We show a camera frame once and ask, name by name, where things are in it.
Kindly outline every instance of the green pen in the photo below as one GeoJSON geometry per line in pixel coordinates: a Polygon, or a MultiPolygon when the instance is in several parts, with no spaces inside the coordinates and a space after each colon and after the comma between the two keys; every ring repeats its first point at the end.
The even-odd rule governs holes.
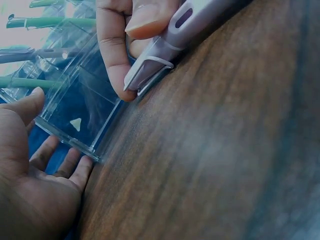
{"type": "Polygon", "coordinates": [[[37,88],[50,89],[52,87],[59,88],[62,82],[30,79],[11,76],[0,76],[0,89],[6,88],[37,88]]]}
{"type": "Polygon", "coordinates": [[[34,0],[30,3],[30,8],[40,8],[40,7],[48,7],[53,5],[64,5],[66,2],[71,2],[75,4],[82,3],[82,0],[34,0]]]}
{"type": "Polygon", "coordinates": [[[83,28],[92,28],[96,26],[96,20],[91,18],[32,17],[9,18],[6,28],[52,28],[66,22],[83,28]]]}

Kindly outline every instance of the white triangle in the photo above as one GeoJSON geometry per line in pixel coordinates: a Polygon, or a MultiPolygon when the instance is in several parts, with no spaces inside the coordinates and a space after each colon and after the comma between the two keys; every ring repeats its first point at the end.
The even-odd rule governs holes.
{"type": "Polygon", "coordinates": [[[81,118],[77,118],[75,120],[70,121],[71,125],[74,126],[74,128],[80,132],[80,127],[81,127],[81,118]]]}

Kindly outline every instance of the wood grain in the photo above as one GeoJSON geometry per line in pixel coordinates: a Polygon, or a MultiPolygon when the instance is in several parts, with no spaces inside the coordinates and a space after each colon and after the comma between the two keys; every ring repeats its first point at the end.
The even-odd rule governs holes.
{"type": "Polygon", "coordinates": [[[315,240],[320,1],[254,0],[115,126],[82,240],[315,240]]]}

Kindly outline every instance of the fingernail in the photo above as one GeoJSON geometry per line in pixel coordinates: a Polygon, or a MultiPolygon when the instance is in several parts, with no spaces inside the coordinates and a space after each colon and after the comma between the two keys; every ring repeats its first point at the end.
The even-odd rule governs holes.
{"type": "Polygon", "coordinates": [[[35,89],[32,90],[30,95],[34,95],[34,94],[40,94],[42,92],[41,87],[36,87],[35,89]]]}
{"type": "Polygon", "coordinates": [[[126,32],[154,23],[159,20],[160,6],[158,3],[150,3],[139,6],[133,11],[132,18],[125,28],[126,32]]]}

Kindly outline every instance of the transparent plastic container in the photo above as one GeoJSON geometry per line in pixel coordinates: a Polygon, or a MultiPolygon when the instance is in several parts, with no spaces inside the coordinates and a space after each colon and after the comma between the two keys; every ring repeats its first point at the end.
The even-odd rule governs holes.
{"type": "MultiPolygon", "coordinates": [[[[74,21],[94,20],[95,5],[90,1],[59,0],[59,4],[30,10],[39,8],[43,11],[36,17],[59,17],[63,20],[50,27],[20,27],[21,43],[15,43],[16,48],[20,52],[35,50],[32,54],[21,55],[24,58],[21,61],[6,60],[0,64],[0,97],[10,103],[29,95],[35,87],[42,87],[45,106],[36,119],[37,125],[58,136],[62,142],[99,160],[102,138],[111,130],[111,123],[124,103],[108,79],[95,25],[74,21]],[[37,46],[21,47],[25,44],[24,35],[32,39],[32,34],[37,46]]],[[[5,36],[19,33],[18,28],[4,31],[5,36]]]]}

